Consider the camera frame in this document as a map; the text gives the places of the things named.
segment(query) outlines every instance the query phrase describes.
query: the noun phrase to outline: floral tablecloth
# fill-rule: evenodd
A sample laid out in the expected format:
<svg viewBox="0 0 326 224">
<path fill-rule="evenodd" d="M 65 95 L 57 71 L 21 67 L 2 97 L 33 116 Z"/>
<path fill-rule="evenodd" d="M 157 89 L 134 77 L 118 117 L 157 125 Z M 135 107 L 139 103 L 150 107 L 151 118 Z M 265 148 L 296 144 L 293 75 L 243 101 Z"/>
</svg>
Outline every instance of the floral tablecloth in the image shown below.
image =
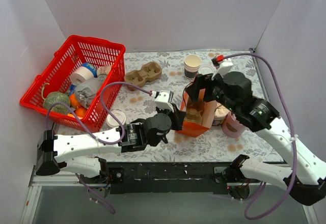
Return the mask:
<svg viewBox="0 0 326 224">
<path fill-rule="evenodd" d="M 162 76 L 148 82 L 143 87 L 146 90 L 159 91 L 169 89 L 174 92 L 174 103 L 180 106 L 183 88 L 189 83 L 184 76 L 183 60 L 188 54 L 196 54 L 203 64 L 210 64 L 210 59 L 216 54 L 223 55 L 239 51 L 195 50 L 174 52 L 129 52 L 124 56 L 126 73 L 140 69 L 150 61 L 159 63 Z M 253 94 L 264 97 L 253 60 L 249 56 L 236 57 L 233 60 L 233 71 L 240 71 L 252 81 Z M 147 118 L 155 115 L 155 103 L 152 97 L 139 91 L 131 92 L 122 87 L 112 109 L 123 111 L 129 123 L 137 118 Z M 104 123 L 102 130 L 110 129 Z M 60 126 L 58 134 L 82 134 L 66 126 Z M 246 154 L 260 161 L 283 161 L 282 157 L 263 139 L 256 134 L 245 131 L 239 138 L 228 138 L 221 127 L 212 127 L 203 135 L 193 138 L 170 131 L 167 135 L 168 144 L 160 143 L 157 147 L 148 146 L 146 150 L 132 153 L 98 155 L 107 161 L 233 161 L 239 154 Z"/>
</svg>

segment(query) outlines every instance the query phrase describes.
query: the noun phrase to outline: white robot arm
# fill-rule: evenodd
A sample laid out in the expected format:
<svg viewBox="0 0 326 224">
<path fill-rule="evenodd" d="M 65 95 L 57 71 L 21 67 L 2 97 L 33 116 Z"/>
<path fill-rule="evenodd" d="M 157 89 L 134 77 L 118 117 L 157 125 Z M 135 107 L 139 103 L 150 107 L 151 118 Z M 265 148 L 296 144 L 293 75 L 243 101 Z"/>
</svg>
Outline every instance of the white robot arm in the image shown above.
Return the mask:
<svg viewBox="0 0 326 224">
<path fill-rule="evenodd" d="M 229 65 L 220 67 L 222 73 L 227 73 L 229 69 Z M 289 129 L 278 111 L 266 100 L 252 96 L 251 82 L 240 72 L 229 72 L 224 77 L 220 73 L 197 75 L 186 92 L 192 101 L 196 101 L 201 89 L 206 89 L 204 101 L 216 100 L 229 108 L 242 124 L 266 140 L 290 165 L 279 167 L 240 155 L 222 172 L 222 177 L 226 181 L 257 179 L 287 189 L 292 175 L 293 150 Z M 54 135 L 51 130 L 45 131 L 38 144 L 37 175 L 53 175 L 62 170 L 87 178 L 105 177 L 106 161 L 85 155 L 132 152 L 144 150 L 148 144 L 157 146 L 161 141 L 168 143 L 165 135 L 170 129 L 182 129 L 185 112 L 172 104 L 171 91 L 152 92 L 152 96 L 155 97 L 158 114 L 126 125 L 124 139 L 115 145 L 99 143 L 88 134 L 65 136 Z M 120 132 L 119 128 L 113 128 L 94 135 L 98 139 L 114 142 L 120 138 Z M 297 171 L 290 194 L 301 204 L 312 205 L 326 196 L 326 163 L 298 138 L 296 147 Z"/>
</svg>

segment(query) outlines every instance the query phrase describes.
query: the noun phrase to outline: plastic basket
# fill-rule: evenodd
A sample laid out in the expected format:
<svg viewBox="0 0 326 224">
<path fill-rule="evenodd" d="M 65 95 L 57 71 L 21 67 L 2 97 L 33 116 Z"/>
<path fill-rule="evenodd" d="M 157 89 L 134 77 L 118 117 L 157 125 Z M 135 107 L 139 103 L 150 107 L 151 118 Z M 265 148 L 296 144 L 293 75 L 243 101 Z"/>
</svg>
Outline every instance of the plastic basket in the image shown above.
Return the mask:
<svg viewBox="0 0 326 224">
<path fill-rule="evenodd" d="M 42 107 L 43 99 L 41 97 L 41 90 L 45 83 L 49 83 L 49 85 L 45 86 L 44 97 L 54 91 L 65 93 L 71 84 L 70 74 L 82 63 L 91 63 L 96 68 L 112 65 L 109 75 L 97 92 L 85 117 L 81 120 L 91 132 L 99 131 L 107 116 L 107 112 L 100 102 L 100 92 L 109 83 L 123 81 L 125 74 L 123 55 L 125 51 L 126 48 L 122 44 L 93 37 L 70 36 L 62 47 L 55 52 L 54 59 L 43 73 L 36 76 L 33 84 L 20 100 L 20 104 L 46 115 L 47 110 Z M 111 108 L 120 87 L 112 86 L 104 92 L 104 101 L 108 108 Z M 55 112 L 51 112 L 49 116 L 56 123 L 83 130 L 75 118 Z"/>
</svg>

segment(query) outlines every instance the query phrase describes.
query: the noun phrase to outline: cup lid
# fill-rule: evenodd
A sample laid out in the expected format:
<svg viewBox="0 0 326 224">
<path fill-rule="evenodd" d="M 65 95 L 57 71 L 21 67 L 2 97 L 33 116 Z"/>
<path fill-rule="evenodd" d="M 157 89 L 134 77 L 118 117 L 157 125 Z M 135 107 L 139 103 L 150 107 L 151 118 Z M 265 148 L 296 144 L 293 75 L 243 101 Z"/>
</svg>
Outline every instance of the cup lid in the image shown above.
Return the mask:
<svg viewBox="0 0 326 224">
<path fill-rule="evenodd" d="M 111 113 L 118 118 L 118 120 L 122 123 L 122 125 L 126 123 L 126 115 L 123 112 L 119 110 L 113 110 L 111 111 Z M 106 123 L 108 124 L 109 127 L 112 128 L 119 127 L 118 122 L 111 115 L 107 116 Z"/>
<path fill-rule="evenodd" d="M 210 73 L 214 73 L 215 69 L 214 67 L 212 67 L 211 65 L 202 65 L 200 68 L 199 68 L 199 73 L 202 74 L 202 75 L 207 75 L 207 74 L 210 74 Z"/>
</svg>

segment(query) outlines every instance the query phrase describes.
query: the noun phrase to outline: pink container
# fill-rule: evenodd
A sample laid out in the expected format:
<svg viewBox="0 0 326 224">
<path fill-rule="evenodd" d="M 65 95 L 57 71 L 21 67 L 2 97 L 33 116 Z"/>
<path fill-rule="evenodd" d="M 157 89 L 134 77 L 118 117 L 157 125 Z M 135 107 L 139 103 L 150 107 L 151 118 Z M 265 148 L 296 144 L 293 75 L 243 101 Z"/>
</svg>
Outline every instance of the pink container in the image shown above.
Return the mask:
<svg viewBox="0 0 326 224">
<path fill-rule="evenodd" d="M 235 116 L 232 117 L 231 112 L 228 113 L 228 115 L 225 118 L 224 123 L 222 124 L 222 131 L 224 134 L 231 138 L 237 138 L 242 135 L 242 133 L 245 131 L 246 127 L 243 126 L 243 124 L 240 124 Z"/>
</svg>

